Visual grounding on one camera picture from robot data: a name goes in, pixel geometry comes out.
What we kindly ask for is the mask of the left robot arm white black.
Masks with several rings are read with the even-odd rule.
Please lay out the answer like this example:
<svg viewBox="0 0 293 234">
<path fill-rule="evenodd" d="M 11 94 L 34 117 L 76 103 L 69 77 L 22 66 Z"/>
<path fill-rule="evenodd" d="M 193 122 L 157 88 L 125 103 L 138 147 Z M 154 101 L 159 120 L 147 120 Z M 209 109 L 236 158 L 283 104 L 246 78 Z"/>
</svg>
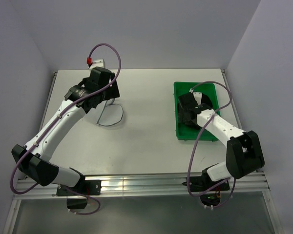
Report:
<svg viewBox="0 0 293 234">
<path fill-rule="evenodd" d="M 103 101 L 120 97 L 118 75 L 94 67 L 88 77 L 71 87 L 48 123 L 25 145 L 13 147 L 12 156 L 17 169 L 38 185 L 57 184 L 66 186 L 75 195 L 83 193 L 85 176 L 73 168 L 52 164 L 50 159 L 71 128 L 91 109 Z"/>
</svg>

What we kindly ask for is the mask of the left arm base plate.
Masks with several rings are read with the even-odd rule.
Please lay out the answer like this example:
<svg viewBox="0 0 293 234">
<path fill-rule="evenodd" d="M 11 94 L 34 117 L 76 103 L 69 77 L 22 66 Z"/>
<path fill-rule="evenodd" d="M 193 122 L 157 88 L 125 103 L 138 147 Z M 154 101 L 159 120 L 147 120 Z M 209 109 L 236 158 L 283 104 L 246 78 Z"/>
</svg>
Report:
<svg viewBox="0 0 293 234">
<path fill-rule="evenodd" d="M 78 194 L 82 195 L 100 195 L 101 193 L 101 180 L 91 179 L 84 180 L 75 187 L 67 187 L 60 185 L 57 188 L 57 196 L 74 196 Z"/>
</svg>

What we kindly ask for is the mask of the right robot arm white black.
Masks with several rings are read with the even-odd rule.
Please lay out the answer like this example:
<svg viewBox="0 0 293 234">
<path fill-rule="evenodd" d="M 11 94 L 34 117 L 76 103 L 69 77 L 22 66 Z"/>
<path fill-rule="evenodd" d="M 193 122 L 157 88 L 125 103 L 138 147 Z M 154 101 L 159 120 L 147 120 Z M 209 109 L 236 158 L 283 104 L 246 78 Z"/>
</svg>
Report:
<svg viewBox="0 0 293 234">
<path fill-rule="evenodd" d="M 187 175 L 183 183 L 189 194 L 203 194 L 221 186 L 229 179 L 240 179 L 265 165 L 258 134 L 244 131 L 220 117 L 208 96 L 188 92 L 178 97 L 178 120 L 200 127 L 214 135 L 226 148 L 225 161 L 205 168 L 200 176 Z"/>
</svg>

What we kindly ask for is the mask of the white mesh laundry bag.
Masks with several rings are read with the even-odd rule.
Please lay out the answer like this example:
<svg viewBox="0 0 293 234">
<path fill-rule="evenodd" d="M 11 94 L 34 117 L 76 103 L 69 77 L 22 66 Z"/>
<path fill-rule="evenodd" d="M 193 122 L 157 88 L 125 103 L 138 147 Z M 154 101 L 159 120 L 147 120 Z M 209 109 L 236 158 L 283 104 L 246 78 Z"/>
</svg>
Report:
<svg viewBox="0 0 293 234">
<path fill-rule="evenodd" d="M 120 123 L 123 117 L 123 107 L 116 103 L 115 99 L 113 98 L 105 102 L 96 124 L 102 127 L 112 127 Z"/>
</svg>

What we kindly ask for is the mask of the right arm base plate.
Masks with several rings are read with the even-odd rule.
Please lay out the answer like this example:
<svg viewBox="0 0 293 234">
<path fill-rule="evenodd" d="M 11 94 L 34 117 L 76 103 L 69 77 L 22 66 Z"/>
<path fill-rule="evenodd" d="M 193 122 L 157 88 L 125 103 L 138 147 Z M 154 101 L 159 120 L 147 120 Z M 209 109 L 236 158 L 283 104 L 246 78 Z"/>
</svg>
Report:
<svg viewBox="0 0 293 234">
<path fill-rule="evenodd" d="M 212 181 L 210 177 L 207 174 L 201 175 L 201 176 L 190 176 L 189 177 L 189 187 L 190 192 L 204 192 L 205 190 L 209 189 L 210 187 L 213 187 L 211 191 L 228 191 L 230 189 L 229 183 L 227 181 L 223 182 L 222 184 L 219 184 L 217 187 L 216 184 L 223 181 L 223 179 L 219 181 Z"/>
</svg>

